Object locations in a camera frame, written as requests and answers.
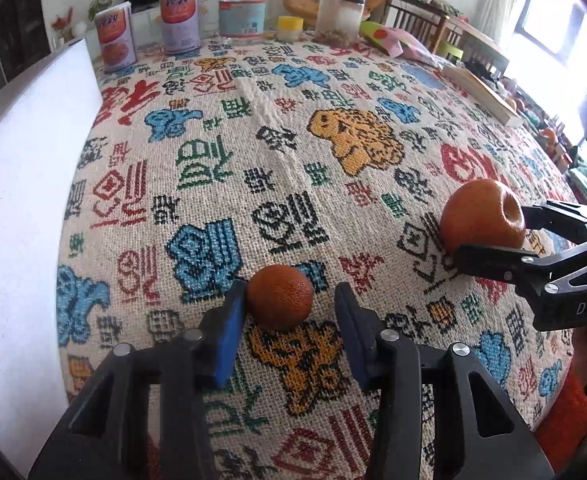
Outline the orange cover book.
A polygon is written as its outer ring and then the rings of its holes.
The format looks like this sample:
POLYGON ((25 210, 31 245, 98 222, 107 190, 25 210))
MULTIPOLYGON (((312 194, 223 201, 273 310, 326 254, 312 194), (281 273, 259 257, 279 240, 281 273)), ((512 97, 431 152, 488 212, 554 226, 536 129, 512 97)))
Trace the orange cover book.
POLYGON ((490 112, 503 126, 519 127, 522 118, 496 92, 467 68, 444 66, 441 73, 464 89, 490 112))

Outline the red flower vase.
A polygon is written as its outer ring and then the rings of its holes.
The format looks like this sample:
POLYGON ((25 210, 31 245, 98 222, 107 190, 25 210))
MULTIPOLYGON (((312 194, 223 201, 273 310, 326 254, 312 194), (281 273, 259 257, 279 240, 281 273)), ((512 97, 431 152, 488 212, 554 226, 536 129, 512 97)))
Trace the red flower vase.
POLYGON ((73 6, 69 6, 68 11, 63 15, 57 15, 51 22, 52 29, 57 35, 57 41, 60 44, 68 44, 73 40, 72 32, 73 6))

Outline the red apple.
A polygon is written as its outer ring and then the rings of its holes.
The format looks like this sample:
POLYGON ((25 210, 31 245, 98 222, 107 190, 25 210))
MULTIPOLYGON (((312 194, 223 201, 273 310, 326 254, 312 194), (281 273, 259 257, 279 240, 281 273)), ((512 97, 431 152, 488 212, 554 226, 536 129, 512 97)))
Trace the red apple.
POLYGON ((461 245, 522 248, 525 216, 514 192, 491 179, 469 181, 444 205, 440 235, 453 256, 461 245))

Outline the clear jar black lid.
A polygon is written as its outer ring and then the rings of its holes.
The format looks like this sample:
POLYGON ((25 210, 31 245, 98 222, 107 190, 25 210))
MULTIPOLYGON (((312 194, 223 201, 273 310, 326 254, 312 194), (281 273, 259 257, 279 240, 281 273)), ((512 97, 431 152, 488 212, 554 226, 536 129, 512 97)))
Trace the clear jar black lid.
POLYGON ((359 36, 366 0, 319 0, 314 41, 348 49, 359 36))

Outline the pink snack bag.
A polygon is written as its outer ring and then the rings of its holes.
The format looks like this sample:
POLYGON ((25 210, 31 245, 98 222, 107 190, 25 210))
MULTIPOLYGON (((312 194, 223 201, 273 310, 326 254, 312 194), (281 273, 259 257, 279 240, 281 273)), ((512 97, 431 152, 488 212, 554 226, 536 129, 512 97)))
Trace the pink snack bag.
POLYGON ((359 25, 359 34, 389 58, 405 58, 430 66, 438 65, 438 60, 430 51, 405 30, 364 21, 359 25))

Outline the potted plant left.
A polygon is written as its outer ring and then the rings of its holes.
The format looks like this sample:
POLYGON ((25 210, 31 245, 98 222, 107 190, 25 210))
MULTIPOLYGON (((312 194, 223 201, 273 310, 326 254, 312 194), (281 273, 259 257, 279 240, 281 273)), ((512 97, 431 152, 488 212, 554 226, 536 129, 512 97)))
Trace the potted plant left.
POLYGON ((97 13, 109 9, 114 2, 115 0, 92 0, 88 6, 88 21, 94 21, 97 13))

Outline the left pink white can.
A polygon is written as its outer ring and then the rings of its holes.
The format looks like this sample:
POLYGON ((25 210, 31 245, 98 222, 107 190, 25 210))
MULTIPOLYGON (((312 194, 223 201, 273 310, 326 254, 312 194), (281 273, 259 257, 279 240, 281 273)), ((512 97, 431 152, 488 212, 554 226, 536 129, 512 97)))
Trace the left pink white can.
POLYGON ((129 1, 98 12, 94 24, 106 73, 118 72, 136 62, 129 1))

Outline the dark orange front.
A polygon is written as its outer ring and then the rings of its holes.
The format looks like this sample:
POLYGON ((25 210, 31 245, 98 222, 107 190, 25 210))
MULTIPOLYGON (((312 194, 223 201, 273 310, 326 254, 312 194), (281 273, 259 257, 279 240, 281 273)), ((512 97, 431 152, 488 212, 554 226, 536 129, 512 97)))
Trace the dark orange front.
POLYGON ((307 319, 313 306, 311 281, 293 266, 273 264, 258 271, 247 285, 249 313, 267 330, 291 330, 307 319))

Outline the orange fluffy sleeve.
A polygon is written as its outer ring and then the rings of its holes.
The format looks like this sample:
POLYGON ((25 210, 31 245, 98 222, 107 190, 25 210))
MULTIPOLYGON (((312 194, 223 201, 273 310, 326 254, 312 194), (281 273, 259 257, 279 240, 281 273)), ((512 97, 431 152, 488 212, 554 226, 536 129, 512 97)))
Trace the orange fluffy sleeve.
POLYGON ((573 370, 534 435, 555 471, 569 464, 587 436, 587 396, 573 370))

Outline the clear jar gold lid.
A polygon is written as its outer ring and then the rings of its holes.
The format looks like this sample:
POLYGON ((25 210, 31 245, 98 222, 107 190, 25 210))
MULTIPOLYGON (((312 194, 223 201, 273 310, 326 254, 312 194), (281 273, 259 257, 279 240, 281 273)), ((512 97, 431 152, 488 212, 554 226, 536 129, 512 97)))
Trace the clear jar gold lid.
POLYGON ((219 35, 235 41, 264 36, 270 0, 219 0, 219 35))

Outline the white cardboard box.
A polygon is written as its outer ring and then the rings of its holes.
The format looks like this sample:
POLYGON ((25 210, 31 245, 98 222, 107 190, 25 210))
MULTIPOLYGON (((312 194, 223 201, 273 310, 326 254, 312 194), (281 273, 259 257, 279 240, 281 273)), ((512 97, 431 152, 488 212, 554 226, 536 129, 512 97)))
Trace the white cardboard box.
POLYGON ((68 405, 56 330, 58 248, 102 104, 83 40, 0 91, 0 451, 18 474, 68 405))

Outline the pink white can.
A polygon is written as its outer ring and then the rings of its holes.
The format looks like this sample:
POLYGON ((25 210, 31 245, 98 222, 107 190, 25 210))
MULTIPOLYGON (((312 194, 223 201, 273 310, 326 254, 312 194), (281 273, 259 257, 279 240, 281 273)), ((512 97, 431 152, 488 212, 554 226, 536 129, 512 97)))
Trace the pink white can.
POLYGON ((161 32, 167 54, 190 52, 202 44, 198 3, 199 0, 159 0, 161 32))
POLYGON ((118 72, 136 62, 129 1, 98 12, 94 24, 106 73, 118 72))

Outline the wooden bench chair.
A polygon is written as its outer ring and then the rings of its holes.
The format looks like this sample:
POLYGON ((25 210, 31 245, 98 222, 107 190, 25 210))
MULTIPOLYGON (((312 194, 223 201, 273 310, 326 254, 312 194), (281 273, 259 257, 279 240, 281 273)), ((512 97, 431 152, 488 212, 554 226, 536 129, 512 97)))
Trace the wooden bench chair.
POLYGON ((492 76, 509 64, 499 45, 462 18, 421 0, 386 0, 383 24, 404 30, 441 58, 475 63, 492 76))

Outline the right pink white can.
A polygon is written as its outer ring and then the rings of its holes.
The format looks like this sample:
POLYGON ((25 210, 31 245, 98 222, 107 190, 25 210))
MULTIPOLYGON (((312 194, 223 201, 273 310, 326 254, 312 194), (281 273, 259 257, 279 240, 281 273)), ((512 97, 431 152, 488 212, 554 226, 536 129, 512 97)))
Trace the right pink white can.
POLYGON ((167 54, 190 52, 202 44, 198 3, 199 0, 159 0, 161 32, 167 54))

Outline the patterned woven tablecloth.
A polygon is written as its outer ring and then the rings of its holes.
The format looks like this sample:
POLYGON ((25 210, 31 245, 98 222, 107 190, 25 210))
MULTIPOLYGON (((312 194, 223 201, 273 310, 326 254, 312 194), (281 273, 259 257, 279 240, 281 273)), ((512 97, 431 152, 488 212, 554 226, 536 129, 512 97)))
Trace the patterned woven tablecloth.
POLYGON ((307 275, 313 309, 284 334, 247 324, 230 382, 206 396, 223 478, 364 474, 377 399, 348 370, 341 282, 420 344, 468 344, 530 426, 551 410, 570 334, 535 330, 513 287, 459 275, 439 237, 444 204, 472 180, 502 182, 525 205, 569 200, 527 128, 365 44, 149 46, 97 81, 57 274, 70 396, 116 344, 163 344, 235 278, 284 264, 307 275))

